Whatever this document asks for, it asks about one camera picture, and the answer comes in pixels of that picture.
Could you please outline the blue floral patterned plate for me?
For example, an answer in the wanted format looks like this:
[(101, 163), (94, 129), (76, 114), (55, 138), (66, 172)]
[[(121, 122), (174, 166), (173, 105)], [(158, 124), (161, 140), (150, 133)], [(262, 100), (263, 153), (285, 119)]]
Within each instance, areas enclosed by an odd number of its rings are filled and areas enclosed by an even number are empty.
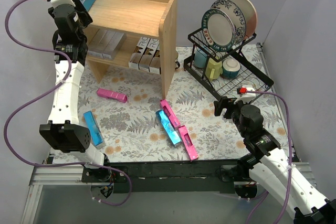
[(231, 0), (217, 0), (211, 5), (211, 8), (220, 9), (228, 15), (235, 29), (234, 45), (240, 44), (245, 37), (246, 21), (238, 5)]

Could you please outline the dark striped toothpaste box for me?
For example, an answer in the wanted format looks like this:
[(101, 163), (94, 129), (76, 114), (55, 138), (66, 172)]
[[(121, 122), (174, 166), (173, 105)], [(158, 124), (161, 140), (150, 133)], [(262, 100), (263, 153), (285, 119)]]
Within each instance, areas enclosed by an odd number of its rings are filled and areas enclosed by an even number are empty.
[(154, 57), (154, 54), (159, 46), (158, 39), (150, 39), (149, 43), (144, 51), (144, 54), (141, 57), (139, 62), (139, 69), (149, 72), (149, 65)]

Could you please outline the pink toothpaste box front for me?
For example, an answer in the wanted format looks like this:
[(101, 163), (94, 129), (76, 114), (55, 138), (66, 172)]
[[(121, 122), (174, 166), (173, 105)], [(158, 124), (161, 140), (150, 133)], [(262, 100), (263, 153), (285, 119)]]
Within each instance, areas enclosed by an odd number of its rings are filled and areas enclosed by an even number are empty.
[(196, 148), (194, 146), (194, 144), (192, 143), (191, 137), (189, 135), (189, 132), (187, 130), (187, 127), (185, 125), (180, 126), (178, 128), (180, 137), (184, 143), (185, 149), (187, 151), (187, 154), (190, 158), (190, 161), (195, 161), (198, 159), (198, 153), (196, 151)]

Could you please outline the white toothpaste box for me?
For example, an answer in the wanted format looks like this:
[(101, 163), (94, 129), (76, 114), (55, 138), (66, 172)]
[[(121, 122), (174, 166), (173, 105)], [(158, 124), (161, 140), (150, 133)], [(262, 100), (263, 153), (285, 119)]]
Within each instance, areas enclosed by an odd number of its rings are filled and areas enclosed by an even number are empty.
[(125, 33), (115, 32), (102, 53), (103, 58), (107, 60), (113, 60), (126, 37), (127, 36)]

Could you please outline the light blue mug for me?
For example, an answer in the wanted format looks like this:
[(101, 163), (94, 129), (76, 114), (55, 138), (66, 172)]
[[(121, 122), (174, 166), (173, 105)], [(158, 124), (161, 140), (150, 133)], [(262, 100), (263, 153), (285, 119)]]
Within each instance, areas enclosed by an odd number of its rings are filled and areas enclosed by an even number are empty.
[(204, 68), (207, 62), (207, 53), (200, 48), (196, 48), (194, 55), (194, 65), (198, 68)]

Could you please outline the pink toothpaste box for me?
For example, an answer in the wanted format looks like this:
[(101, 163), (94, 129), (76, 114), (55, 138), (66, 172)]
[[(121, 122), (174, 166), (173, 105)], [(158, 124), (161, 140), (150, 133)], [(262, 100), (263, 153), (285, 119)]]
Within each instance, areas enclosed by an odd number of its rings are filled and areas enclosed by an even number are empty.
[(194, 144), (192, 143), (191, 137), (189, 135), (189, 132), (187, 130), (187, 127), (185, 125), (180, 126), (178, 128), (180, 137), (184, 143), (185, 149), (187, 151), (187, 154), (190, 158), (190, 161), (195, 161), (198, 159), (198, 153), (196, 151), (196, 148), (194, 146)]
[(168, 117), (172, 126), (176, 129), (181, 126), (180, 121), (178, 120), (177, 116), (175, 115), (174, 111), (172, 110), (169, 103), (163, 99), (160, 101), (160, 105), (166, 116)]

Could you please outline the pink toothpaste box centre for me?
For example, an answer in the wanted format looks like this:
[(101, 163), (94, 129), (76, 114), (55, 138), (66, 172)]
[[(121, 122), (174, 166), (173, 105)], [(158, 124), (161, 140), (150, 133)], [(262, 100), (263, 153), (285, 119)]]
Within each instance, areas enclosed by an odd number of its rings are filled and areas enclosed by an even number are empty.
[(169, 103), (163, 99), (160, 101), (160, 105), (166, 116), (168, 117), (172, 126), (176, 129), (181, 126), (180, 121), (178, 120), (177, 116), (175, 115), (174, 111), (172, 110)]

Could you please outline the silver Protefix toothpaste box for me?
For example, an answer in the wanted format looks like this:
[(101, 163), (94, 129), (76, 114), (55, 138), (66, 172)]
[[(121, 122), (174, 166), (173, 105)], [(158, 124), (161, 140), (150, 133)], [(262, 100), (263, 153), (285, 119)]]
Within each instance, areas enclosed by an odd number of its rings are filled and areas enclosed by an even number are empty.
[(112, 37), (115, 35), (115, 33), (116, 32), (112, 30), (101, 30), (100, 31), (100, 34), (102, 36), (99, 42), (97, 43), (97, 45), (95, 46), (95, 52), (94, 52), (95, 57), (103, 59), (103, 52), (105, 48), (107, 47), (107, 45), (109, 44)]

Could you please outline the brown silver RO toothpaste box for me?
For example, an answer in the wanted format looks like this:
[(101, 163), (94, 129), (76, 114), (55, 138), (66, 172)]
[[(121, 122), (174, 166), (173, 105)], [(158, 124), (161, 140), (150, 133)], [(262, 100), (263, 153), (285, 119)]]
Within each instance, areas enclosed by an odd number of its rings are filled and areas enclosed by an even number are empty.
[(157, 47), (151, 63), (149, 65), (149, 72), (154, 74), (161, 74), (161, 62), (160, 62), (160, 46)]

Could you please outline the green rimmed white plate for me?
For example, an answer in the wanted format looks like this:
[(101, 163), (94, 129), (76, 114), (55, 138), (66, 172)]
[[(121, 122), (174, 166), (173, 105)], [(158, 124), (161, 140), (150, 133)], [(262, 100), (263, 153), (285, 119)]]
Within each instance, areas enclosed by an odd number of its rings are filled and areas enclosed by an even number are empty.
[(227, 52), (234, 45), (233, 23), (222, 10), (207, 10), (202, 17), (201, 28), (207, 43), (215, 51)]

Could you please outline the teal and white bowl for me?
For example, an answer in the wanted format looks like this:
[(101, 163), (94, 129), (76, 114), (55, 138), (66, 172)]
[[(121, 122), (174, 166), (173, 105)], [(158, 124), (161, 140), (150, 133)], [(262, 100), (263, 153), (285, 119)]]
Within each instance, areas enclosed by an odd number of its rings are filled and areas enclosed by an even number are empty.
[(240, 63), (233, 58), (226, 58), (222, 63), (223, 76), (225, 78), (236, 78), (241, 69)]

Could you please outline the cyan toothpaste box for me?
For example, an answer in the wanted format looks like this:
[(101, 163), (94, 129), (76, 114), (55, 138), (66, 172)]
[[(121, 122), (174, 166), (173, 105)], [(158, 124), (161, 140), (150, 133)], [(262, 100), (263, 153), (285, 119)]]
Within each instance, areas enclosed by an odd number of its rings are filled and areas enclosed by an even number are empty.
[(163, 110), (156, 111), (156, 117), (158, 121), (161, 123), (162, 127), (164, 128), (169, 140), (171, 141), (172, 145), (174, 147), (177, 147), (179, 144), (181, 144), (181, 138), (176, 132), (176, 130), (173, 128), (172, 124), (170, 123), (168, 117), (164, 113)]
[(90, 131), (93, 145), (97, 149), (102, 149), (106, 144), (93, 113), (91, 111), (87, 111), (83, 114), (83, 117), (85, 119), (87, 128)]

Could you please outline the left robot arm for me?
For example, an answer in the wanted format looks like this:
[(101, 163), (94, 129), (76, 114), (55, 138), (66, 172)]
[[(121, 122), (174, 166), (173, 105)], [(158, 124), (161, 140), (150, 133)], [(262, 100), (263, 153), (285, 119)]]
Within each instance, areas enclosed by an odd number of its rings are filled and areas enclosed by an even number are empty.
[(89, 129), (79, 124), (78, 93), (88, 51), (84, 29), (92, 18), (80, 0), (52, 0), (48, 10), (57, 26), (52, 43), (56, 84), (59, 85), (47, 124), (39, 127), (41, 136), (55, 149), (70, 153), (89, 166), (97, 165), (93, 175), (100, 182), (111, 178), (104, 164), (105, 155), (91, 143)]

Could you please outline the silver black RO toothpaste box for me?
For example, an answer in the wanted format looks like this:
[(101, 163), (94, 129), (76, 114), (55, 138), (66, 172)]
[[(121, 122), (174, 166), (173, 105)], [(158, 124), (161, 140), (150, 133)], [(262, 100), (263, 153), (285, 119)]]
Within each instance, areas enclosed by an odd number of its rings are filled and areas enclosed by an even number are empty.
[(130, 61), (129, 61), (129, 68), (137, 69), (139, 70), (139, 62), (146, 50), (146, 47), (150, 41), (150, 38), (147, 37), (141, 37), (137, 43), (137, 46), (131, 55)]

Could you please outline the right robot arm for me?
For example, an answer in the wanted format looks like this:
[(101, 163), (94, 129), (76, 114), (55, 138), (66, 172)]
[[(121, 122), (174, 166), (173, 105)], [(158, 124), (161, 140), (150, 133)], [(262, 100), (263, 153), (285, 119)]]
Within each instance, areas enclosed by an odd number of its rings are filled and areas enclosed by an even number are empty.
[(335, 223), (335, 200), (320, 193), (286, 155), (280, 143), (264, 128), (260, 109), (251, 104), (253, 92), (239, 98), (214, 101), (215, 116), (223, 115), (236, 125), (248, 155), (237, 162), (242, 180), (260, 184), (281, 205), (275, 220), (288, 213), (294, 223)]

